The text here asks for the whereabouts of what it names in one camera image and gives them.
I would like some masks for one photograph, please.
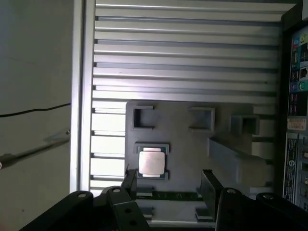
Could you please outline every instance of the metal frame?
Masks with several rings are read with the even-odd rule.
[[[80,139],[80,92],[81,60],[83,47],[83,0],[74,0],[73,63],[72,63],[72,115],[71,115],[71,163],[70,192],[79,189],[79,139]]]

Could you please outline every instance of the screw hole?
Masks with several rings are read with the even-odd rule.
[[[234,210],[233,209],[228,209],[227,213],[229,213],[230,215],[234,215]]]
[[[85,197],[85,196],[86,196],[86,194],[84,194],[84,193],[78,195],[79,198],[82,198],[82,197]]]
[[[137,225],[137,222],[136,222],[135,220],[131,220],[131,221],[129,222],[129,224],[130,224],[131,226],[136,226],[136,225]]]

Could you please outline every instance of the white wall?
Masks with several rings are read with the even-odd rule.
[[[0,1],[0,114],[70,102],[72,25],[73,0]],[[0,154],[69,126],[70,107],[0,118]],[[0,225],[20,229],[68,194],[69,144],[0,170]]]

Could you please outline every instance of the wire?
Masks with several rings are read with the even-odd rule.
[[[27,110],[27,111],[23,111],[23,112],[16,112],[16,113],[10,113],[10,114],[3,114],[0,115],[0,118],[4,118],[4,117],[11,117],[11,116],[18,116],[18,115],[22,115],[22,114],[27,114],[30,112],[45,112],[45,111],[51,111],[54,109],[58,109],[60,107],[66,107],[71,105],[71,103],[66,103],[66,104],[62,104],[59,106],[55,106],[55,107],[50,107],[50,108],[36,108],[36,109],[31,109],[31,110]]]

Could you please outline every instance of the label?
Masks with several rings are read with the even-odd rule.
[[[284,167],[284,199],[294,203],[296,184],[297,139],[287,139],[286,161]]]
[[[288,129],[305,131],[307,125],[307,120],[303,118],[289,118],[288,119]]]

